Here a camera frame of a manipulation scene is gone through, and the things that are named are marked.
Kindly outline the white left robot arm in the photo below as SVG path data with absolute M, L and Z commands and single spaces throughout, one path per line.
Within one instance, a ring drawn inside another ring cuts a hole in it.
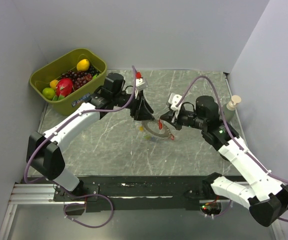
M 32 133 L 28 140 L 24 181 L 29 183 L 28 170 L 33 167 L 47 180 L 64 188 L 65 195 L 71 201 L 79 200 L 84 192 L 84 184 L 68 170 L 62 155 L 71 141 L 106 114 L 123 109 L 129 109 L 135 121 L 154 120 L 154 111 L 144 96 L 144 89 L 148 87 L 147 80 L 136 71 L 131 94 L 127 93 L 124 84 L 125 79 L 121 74 L 109 73 L 103 85 L 65 120 L 44 133 Z

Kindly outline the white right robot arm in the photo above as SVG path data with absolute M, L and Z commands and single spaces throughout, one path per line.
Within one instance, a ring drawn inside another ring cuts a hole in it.
M 170 94 L 169 111 L 161 115 L 161 120 L 176 130 L 182 127 L 200 130 L 204 140 L 248 183 L 243 186 L 215 172 L 203 180 L 203 195 L 210 200 L 216 196 L 228 198 L 247 208 L 260 225 L 270 226 L 288 210 L 288 184 L 271 177 L 256 163 L 245 141 L 220 118 L 219 106 L 212 96 L 199 96 L 192 111 L 185 109 L 181 99 L 179 94 Z

